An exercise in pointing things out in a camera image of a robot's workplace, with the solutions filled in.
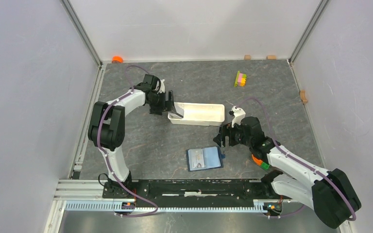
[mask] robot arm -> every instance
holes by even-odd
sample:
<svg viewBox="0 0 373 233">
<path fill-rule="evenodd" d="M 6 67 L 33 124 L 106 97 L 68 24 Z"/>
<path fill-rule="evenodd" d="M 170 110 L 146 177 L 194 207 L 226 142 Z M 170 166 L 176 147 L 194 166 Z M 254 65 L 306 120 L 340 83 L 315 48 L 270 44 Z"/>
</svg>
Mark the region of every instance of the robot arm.
<svg viewBox="0 0 373 233">
<path fill-rule="evenodd" d="M 333 187 L 317 174 L 320 172 L 340 189 L 354 211 L 361 208 L 361 202 L 344 172 L 339 169 L 329 171 L 311 164 L 290 153 L 279 142 L 278 148 L 271 138 L 264 135 L 258 118 L 245 117 L 242 109 L 233 107 L 230 114 L 234 116 L 232 123 L 220 127 L 214 142 L 219 146 L 225 146 L 227 136 L 230 146 L 246 145 L 254 157 L 289 175 L 279 170 L 265 175 L 261 181 L 267 195 L 278 194 L 297 200 L 313 209 L 326 225 L 336 228 L 349 219 L 351 212 Z"/>
<path fill-rule="evenodd" d="M 112 171 L 121 182 L 125 182 L 130 176 L 130 171 L 125 164 L 122 153 L 122 143 L 125 137 L 125 117 L 135 108 L 149 104 L 150 114 L 162 115 L 163 112 L 171 111 L 183 117 L 180 113 L 174 112 L 174 102 L 172 91 L 165 92 L 164 80 L 160 80 L 156 76 L 146 74 L 142 83 L 134 87 L 134 90 L 129 90 L 123 96 L 108 102 L 96 102 L 92 111 L 92 117 L 88 130 L 89 140 L 94 142 L 95 147 L 98 147 L 97 135 L 101 117 L 105 109 L 112 103 L 106 119 L 110 123 L 103 123 L 101 129 L 100 143 L 103 147 L 105 163 L 108 166 L 108 178 L 115 181 Z"/>
</svg>

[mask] green connector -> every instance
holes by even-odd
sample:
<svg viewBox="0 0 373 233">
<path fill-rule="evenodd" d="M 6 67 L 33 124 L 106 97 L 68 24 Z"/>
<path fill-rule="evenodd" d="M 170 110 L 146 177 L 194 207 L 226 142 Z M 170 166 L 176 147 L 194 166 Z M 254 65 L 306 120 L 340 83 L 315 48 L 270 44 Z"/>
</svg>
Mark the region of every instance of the green connector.
<svg viewBox="0 0 373 233">
<path fill-rule="evenodd" d="M 264 170 L 268 170 L 268 168 L 270 168 L 270 165 L 267 164 L 267 163 L 262 162 L 260 167 L 261 167 L 262 169 L 264 169 Z"/>
</svg>

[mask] white bracket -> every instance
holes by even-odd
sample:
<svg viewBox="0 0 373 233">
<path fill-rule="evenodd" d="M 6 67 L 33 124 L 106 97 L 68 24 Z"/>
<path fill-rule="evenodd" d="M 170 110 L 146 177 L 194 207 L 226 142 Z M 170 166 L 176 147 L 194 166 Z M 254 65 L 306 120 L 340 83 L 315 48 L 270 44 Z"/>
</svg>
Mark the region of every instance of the white bracket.
<svg viewBox="0 0 373 233">
<path fill-rule="evenodd" d="M 232 119 L 231 127 L 233 128 L 235 124 L 240 125 L 242 119 L 245 118 L 245 111 L 242 108 L 232 107 L 232 112 L 234 112 L 234 119 Z"/>
</svg>

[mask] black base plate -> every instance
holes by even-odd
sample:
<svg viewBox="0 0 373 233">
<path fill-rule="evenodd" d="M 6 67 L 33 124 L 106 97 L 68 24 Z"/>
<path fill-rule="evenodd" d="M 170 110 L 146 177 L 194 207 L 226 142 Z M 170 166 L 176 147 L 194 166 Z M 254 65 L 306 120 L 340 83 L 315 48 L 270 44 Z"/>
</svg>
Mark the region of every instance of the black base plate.
<svg viewBox="0 0 373 233">
<path fill-rule="evenodd" d="M 155 202 L 159 207 L 253 207 L 254 199 L 279 199 L 279 195 L 267 196 L 261 180 L 250 179 L 203 179 L 203 180 L 133 180 L 135 193 Z M 189 196 L 193 193 L 209 196 Z M 118 198 L 104 190 L 103 198 Z M 137 201 L 137 207 L 153 207 Z"/>
</svg>

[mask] white wall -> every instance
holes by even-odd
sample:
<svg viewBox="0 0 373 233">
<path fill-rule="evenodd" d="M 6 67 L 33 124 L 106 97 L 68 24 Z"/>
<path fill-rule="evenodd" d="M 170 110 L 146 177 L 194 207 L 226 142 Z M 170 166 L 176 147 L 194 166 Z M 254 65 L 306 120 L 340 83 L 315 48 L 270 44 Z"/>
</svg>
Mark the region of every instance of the white wall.
<svg viewBox="0 0 373 233">
<path fill-rule="evenodd" d="M 294 64 L 329 169 L 344 170 L 373 232 L 373 1 L 330 1 Z"/>
<path fill-rule="evenodd" d="M 96 73 L 60 1 L 0 1 L 0 233 L 43 232 Z"/>
<path fill-rule="evenodd" d="M 319 0 L 70 0 L 102 60 L 289 58 Z"/>
</svg>

